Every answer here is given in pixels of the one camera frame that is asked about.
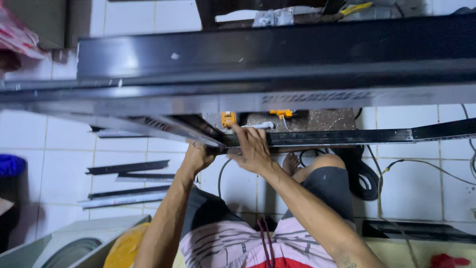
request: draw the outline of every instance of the knee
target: knee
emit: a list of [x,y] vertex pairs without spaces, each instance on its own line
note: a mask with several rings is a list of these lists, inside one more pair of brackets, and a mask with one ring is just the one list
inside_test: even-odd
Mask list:
[[344,164],[344,161],[342,161],[339,156],[333,154],[325,154],[318,156],[316,159],[314,159],[314,162],[312,163],[313,169],[325,166],[335,166],[343,169],[346,168],[346,164]]

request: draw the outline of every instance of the man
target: man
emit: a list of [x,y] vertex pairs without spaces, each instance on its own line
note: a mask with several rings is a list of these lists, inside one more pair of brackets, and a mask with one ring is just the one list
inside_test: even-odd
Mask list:
[[221,198],[192,188],[194,177],[215,157],[191,144],[134,268],[172,267],[179,243],[187,267],[383,267],[354,231],[347,171],[338,156],[322,155],[297,169],[297,157],[289,154],[283,170],[271,160],[264,130],[232,128],[243,154],[229,158],[262,176],[289,208],[273,238],[265,241]]

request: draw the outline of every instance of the drawstring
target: drawstring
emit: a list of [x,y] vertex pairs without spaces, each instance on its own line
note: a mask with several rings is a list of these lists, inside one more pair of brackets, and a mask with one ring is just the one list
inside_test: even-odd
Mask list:
[[266,227],[266,235],[268,236],[268,243],[269,243],[269,252],[271,254],[271,262],[272,264],[270,263],[270,260],[269,260],[269,255],[268,255],[268,250],[266,249],[266,243],[265,243],[265,235],[264,235],[264,230],[263,230],[263,226],[261,225],[260,221],[256,221],[258,223],[258,226],[259,226],[259,232],[260,232],[260,235],[261,235],[261,241],[263,242],[263,248],[265,249],[265,255],[266,255],[266,265],[268,268],[274,268],[274,265],[275,265],[275,262],[274,262],[274,251],[273,251],[273,246],[271,245],[272,241],[271,241],[271,237],[269,236],[269,229],[268,229],[268,223],[263,220],[264,223],[265,223],[265,227]]

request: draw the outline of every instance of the white tile floor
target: white tile floor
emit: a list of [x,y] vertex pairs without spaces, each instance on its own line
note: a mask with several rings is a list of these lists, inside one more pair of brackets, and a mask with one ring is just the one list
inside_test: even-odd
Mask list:
[[[476,6],[470,0],[428,0],[429,15],[450,14],[459,7]],[[106,0],[73,0],[74,30],[69,38],[109,35],[199,31],[200,20],[193,0],[108,2]],[[239,19],[239,14],[231,14]],[[49,80],[76,78],[76,50],[56,52],[56,58],[34,61],[23,59],[18,72],[5,79]],[[476,116],[476,104],[467,105],[470,117]],[[367,107],[357,121],[360,129],[413,127],[464,119],[463,110],[454,105],[405,107]],[[117,165],[171,159],[162,172],[175,172],[187,145],[157,138],[104,140],[89,133],[86,124],[27,112],[0,113],[0,153],[15,154],[28,161],[27,176],[20,179],[22,212],[20,223],[10,237],[10,246],[33,241],[55,229],[82,219],[151,214],[160,202],[134,206],[82,211],[77,201],[89,192],[140,188],[155,184],[116,183],[115,176],[85,175],[86,167]],[[469,170],[472,150],[467,140],[372,146],[379,165],[384,168],[395,159],[426,159],[466,180],[473,180]],[[376,166],[364,154],[364,162]],[[276,161],[283,159],[275,156]],[[223,156],[200,174],[200,188],[217,194],[218,173]],[[384,176],[383,213],[388,218],[405,220],[447,221],[454,225],[475,223],[476,191],[436,169],[414,162],[396,164]],[[221,183],[226,203],[252,225],[257,214],[279,219],[286,205],[263,178],[240,169],[230,162]],[[360,218],[375,218],[377,203],[354,198],[354,213]]]

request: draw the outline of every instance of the tattoo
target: tattoo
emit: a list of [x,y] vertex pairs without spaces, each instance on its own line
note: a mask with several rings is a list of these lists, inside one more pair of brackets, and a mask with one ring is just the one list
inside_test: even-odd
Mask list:
[[345,267],[345,268],[356,268],[356,267],[357,267],[357,264],[353,263],[353,262],[350,260],[350,257],[349,257],[349,256],[345,256],[345,257],[342,259],[342,264],[343,264],[343,267]]

